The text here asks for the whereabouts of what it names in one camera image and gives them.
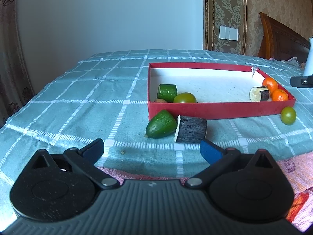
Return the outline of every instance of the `curtain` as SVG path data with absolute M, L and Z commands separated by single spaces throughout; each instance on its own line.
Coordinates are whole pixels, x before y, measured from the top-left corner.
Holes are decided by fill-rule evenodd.
M 33 96 L 18 37 L 15 0 L 0 0 L 0 127 Z

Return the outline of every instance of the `teal plaid bedsheet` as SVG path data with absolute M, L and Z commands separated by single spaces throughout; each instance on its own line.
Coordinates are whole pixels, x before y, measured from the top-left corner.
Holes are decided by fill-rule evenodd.
M 147 75 L 150 62 L 215 62 L 256 65 L 296 98 L 297 120 L 279 115 L 208 121 L 209 139 L 245 153 L 258 148 L 276 160 L 313 150 L 313 90 L 292 88 L 302 71 L 279 61 L 204 50 L 133 50 L 95 54 L 46 85 L 0 130 L 0 231 L 15 215 L 9 191 L 37 149 L 51 154 L 105 142 L 97 166 L 134 174 L 188 177 L 208 164 L 195 144 L 174 144 L 173 135 L 144 137 L 148 123 Z

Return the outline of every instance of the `white wall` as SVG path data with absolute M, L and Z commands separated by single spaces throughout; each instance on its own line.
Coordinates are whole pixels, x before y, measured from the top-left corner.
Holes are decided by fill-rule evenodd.
M 17 0 L 17 20 L 36 93 L 95 53 L 203 43 L 203 0 Z

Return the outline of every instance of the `triangular hole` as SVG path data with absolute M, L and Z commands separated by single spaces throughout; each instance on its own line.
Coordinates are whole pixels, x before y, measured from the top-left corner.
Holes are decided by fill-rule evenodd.
M 46 158 L 44 158 L 43 155 L 38 156 L 37 160 L 35 161 L 34 165 L 32 166 L 32 169 L 39 169 L 39 168 L 45 168 L 48 167 L 48 164 L 46 162 Z
M 258 161 L 256 162 L 256 167 L 262 167 L 262 168 L 273 168 L 270 161 L 267 159 L 266 155 L 261 154 Z

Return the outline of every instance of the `metal screw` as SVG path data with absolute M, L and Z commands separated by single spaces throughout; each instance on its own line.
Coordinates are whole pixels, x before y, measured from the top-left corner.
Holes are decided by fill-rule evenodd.
M 199 186 L 202 184 L 202 179 L 200 178 L 190 178 L 187 180 L 187 183 L 190 185 L 190 186 Z
M 101 183 L 104 185 L 104 186 L 113 186 L 117 183 L 118 181 L 114 178 L 106 178 L 106 179 L 103 179 L 101 181 Z

